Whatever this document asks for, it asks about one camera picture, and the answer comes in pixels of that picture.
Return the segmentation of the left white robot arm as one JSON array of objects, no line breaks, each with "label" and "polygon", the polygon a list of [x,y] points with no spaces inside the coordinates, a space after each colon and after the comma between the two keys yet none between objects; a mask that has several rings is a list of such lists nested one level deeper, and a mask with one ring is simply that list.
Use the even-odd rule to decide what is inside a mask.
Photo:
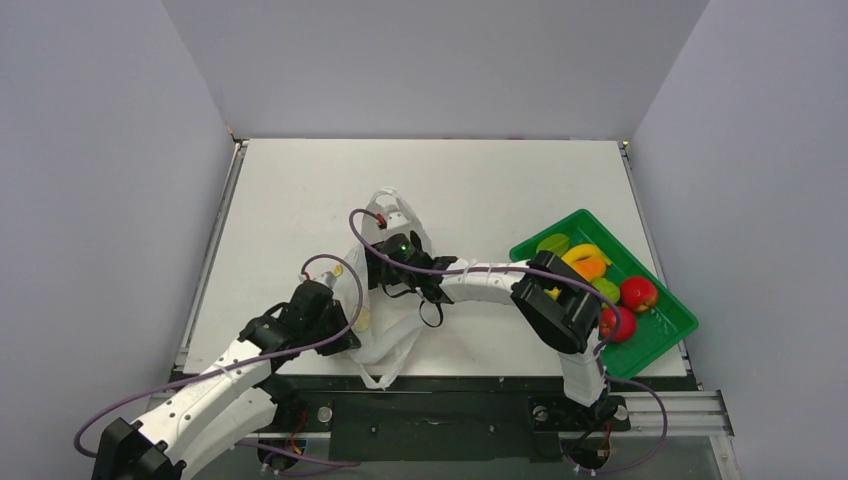
[{"label": "left white robot arm", "polygon": [[200,375],[176,383],[175,394],[129,422],[101,433],[95,479],[189,479],[261,428],[291,427],[298,402],[277,370],[300,353],[323,356],[359,347],[334,296],[331,275],[305,280],[287,302],[248,322]]}]

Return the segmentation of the long yellow fake banana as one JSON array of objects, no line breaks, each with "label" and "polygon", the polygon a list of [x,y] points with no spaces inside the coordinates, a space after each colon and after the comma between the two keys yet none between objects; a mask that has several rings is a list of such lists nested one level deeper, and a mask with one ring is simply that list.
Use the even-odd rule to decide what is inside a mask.
[{"label": "long yellow fake banana", "polygon": [[569,265],[591,258],[599,258],[607,266],[612,264],[609,257],[598,246],[590,243],[576,245],[562,255],[563,261]]}]

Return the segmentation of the red fake apple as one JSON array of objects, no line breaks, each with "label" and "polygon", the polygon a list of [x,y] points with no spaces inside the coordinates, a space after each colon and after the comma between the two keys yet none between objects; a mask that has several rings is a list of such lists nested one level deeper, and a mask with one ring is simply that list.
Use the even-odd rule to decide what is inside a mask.
[{"label": "red fake apple", "polygon": [[624,306],[618,306],[619,318],[611,308],[601,310],[599,333],[602,338],[609,338],[611,343],[623,343],[629,340],[637,330],[637,319],[632,311]]},{"label": "red fake apple", "polygon": [[652,310],[658,300],[657,287],[647,278],[632,276],[625,279],[619,286],[620,303],[634,313],[644,313]]}]

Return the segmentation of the green fake lime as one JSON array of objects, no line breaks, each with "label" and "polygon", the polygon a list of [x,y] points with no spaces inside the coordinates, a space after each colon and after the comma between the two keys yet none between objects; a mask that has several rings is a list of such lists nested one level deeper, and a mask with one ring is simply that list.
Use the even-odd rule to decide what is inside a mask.
[{"label": "green fake lime", "polygon": [[594,279],[591,282],[591,285],[613,304],[617,304],[619,302],[621,298],[621,291],[616,283],[608,280],[607,278],[600,277]]}]

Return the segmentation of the green fake starfruit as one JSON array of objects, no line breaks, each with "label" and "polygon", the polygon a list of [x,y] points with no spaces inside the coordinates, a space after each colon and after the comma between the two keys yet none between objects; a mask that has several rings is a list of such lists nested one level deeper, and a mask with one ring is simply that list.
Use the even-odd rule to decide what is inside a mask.
[{"label": "green fake starfruit", "polygon": [[535,248],[535,252],[551,252],[558,257],[565,255],[571,248],[571,239],[564,233],[554,233],[543,238]]}]

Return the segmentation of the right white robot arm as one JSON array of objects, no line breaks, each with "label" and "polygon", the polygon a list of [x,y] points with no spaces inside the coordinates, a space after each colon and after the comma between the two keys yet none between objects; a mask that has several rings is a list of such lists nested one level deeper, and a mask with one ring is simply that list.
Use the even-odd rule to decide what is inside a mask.
[{"label": "right white robot arm", "polygon": [[559,355],[566,418],[588,427],[603,415],[607,380],[599,360],[600,294],[556,254],[543,251],[517,263],[474,263],[432,257],[402,233],[364,247],[380,263],[380,285],[402,284],[439,314],[445,305],[462,302],[517,308]]}]

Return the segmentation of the white plastic bag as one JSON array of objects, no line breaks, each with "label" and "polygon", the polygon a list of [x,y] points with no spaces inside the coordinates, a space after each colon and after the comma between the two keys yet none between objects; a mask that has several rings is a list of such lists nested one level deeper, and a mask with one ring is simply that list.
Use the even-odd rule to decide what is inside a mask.
[{"label": "white plastic bag", "polygon": [[[389,210],[402,211],[411,221],[409,237],[416,234],[423,249],[430,253],[432,243],[420,219],[409,204],[390,187],[376,191],[366,209],[378,214]],[[377,227],[368,226],[367,216],[361,219],[360,233],[370,243],[382,241]],[[359,349],[348,350],[346,355],[357,368],[366,388],[386,390],[401,373],[403,365],[424,328],[417,309],[409,303],[414,297],[406,296],[398,304],[391,301],[379,288],[368,289],[366,249],[360,242],[344,256],[340,266],[344,274],[338,279],[334,294],[340,300],[345,315],[350,318],[357,306],[360,315],[352,332],[361,341]]]}]

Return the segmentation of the small yellow fake banana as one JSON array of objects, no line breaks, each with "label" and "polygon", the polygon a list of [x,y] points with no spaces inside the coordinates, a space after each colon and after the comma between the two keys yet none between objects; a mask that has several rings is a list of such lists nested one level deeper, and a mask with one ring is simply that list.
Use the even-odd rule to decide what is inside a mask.
[{"label": "small yellow fake banana", "polygon": [[554,300],[557,300],[561,294],[561,290],[556,287],[551,289],[545,289],[544,292]]}]

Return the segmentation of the orange yellow fake mango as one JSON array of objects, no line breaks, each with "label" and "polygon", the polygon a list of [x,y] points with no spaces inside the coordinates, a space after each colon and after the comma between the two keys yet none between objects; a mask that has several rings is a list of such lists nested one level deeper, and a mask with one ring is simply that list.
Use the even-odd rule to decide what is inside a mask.
[{"label": "orange yellow fake mango", "polygon": [[572,269],[587,282],[602,278],[607,271],[607,262],[603,257],[593,256],[575,261]]}]

